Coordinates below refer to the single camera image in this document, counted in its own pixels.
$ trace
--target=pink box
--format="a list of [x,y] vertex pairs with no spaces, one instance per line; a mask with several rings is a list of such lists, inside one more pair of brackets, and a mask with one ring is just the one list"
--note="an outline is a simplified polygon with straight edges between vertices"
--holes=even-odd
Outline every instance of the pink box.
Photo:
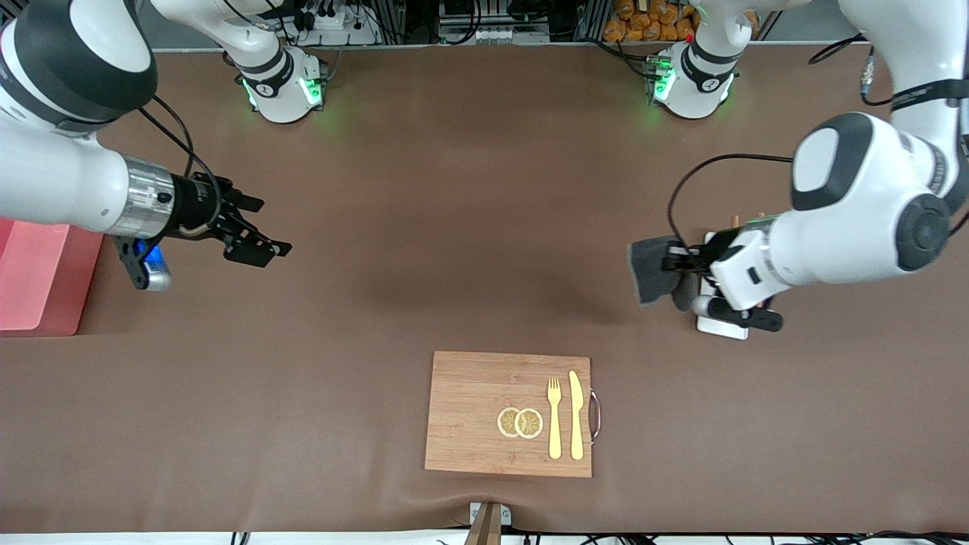
[[0,218],[0,337],[77,333],[103,238]]

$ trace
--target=fork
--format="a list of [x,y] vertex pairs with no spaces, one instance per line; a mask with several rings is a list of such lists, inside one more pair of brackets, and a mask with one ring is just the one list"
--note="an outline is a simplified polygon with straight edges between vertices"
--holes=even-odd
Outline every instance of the fork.
[[558,430],[558,404],[562,401],[562,388],[557,378],[548,380],[548,404],[551,405],[551,424],[548,430],[548,455],[553,460],[562,458],[562,433]]

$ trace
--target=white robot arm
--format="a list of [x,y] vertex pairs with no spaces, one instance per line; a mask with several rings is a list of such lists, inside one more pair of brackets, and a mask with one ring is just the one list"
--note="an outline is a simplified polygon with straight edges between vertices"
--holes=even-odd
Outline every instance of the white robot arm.
[[959,130],[969,10],[944,4],[934,13],[946,16],[930,18],[906,0],[840,0],[891,70],[891,124],[859,112],[829,119],[797,148],[792,210],[689,249],[674,242],[662,270],[717,288],[694,300],[696,313],[777,331],[780,316],[760,308],[776,294],[914,273],[941,254],[969,194]]
[[283,0],[151,0],[166,19],[198,30],[222,46],[243,76],[253,108],[274,123],[292,123],[323,105],[320,59],[283,47],[253,21]]
[[653,90],[653,100],[688,119],[713,113],[727,100],[734,66],[750,43],[748,10],[787,10],[811,0],[690,0],[703,11],[692,42],[677,42],[659,56],[669,57],[669,77]]
[[228,180],[98,145],[96,132],[151,100],[157,78],[128,3],[32,2],[0,33],[0,216],[113,235],[139,289],[171,282],[162,237],[216,238],[227,259],[259,267],[286,255],[241,215],[262,201]]

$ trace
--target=brown tablecloth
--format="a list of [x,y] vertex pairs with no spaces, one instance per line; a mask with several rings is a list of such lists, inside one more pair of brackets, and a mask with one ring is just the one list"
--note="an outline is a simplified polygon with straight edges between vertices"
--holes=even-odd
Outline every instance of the brown tablecloth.
[[[865,48],[814,49],[751,48],[702,121],[594,48],[354,51],[289,126],[218,55],[161,56],[199,154],[295,249],[260,270],[167,240],[149,294],[106,246],[77,337],[2,341],[0,530],[447,527],[493,499],[545,531],[969,531],[969,236],[912,277],[784,294],[785,331],[745,342],[636,304],[626,243],[669,231],[683,173],[860,106]],[[102,141],[181,169],[136,114]],[[785,209],[789,179],[713,167],[679,221]],[[594,477],[423,470],[434,350],[591,357]]]

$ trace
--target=bread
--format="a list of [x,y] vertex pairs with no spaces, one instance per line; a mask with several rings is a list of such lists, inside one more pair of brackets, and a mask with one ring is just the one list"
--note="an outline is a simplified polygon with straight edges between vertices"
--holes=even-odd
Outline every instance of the bread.
[[629,19],[629,28],[631,30],[640,30],[649,26],[649,23],[653,21],[649,20],[649,15],[644,13],[635,14]]
[[747,10],[743,13],[747,16],[747,20],[750,21],[750,37],[757,38],[757,35],[761,33],[761,20],[757,17],[757,12],[754,10]]
[[636,14],[636,4],[633,0],[615,0],[615,14],[622,20],[629,20],[629,17]]
[[603,31],[604,42],[621,42],[626,36],[626,21],[610,19]]
[[642,29],[642,39],[645,42],[652,42],[660,39],[660,23],[653,21],[649,26]]
[[680,19],[676,23],[676,39],[686,40],[689,36],[693,36],[693,23],[690,22],[689,17]]
[[660,24],[674,24],[679,16],[679,7],[667,4],[666,0],[652,0],[649,3],[649,18]]
[[676,27],[671,24],[664,24],[660,27],[660,40],[663,42],[676,41]]
[[666,0],[649,0],[649,18],[659,20],[666,11]]
[[660,16],[660,24],[675,24],[679,17],[679,7],[674,4],[667,4],[667,9]]

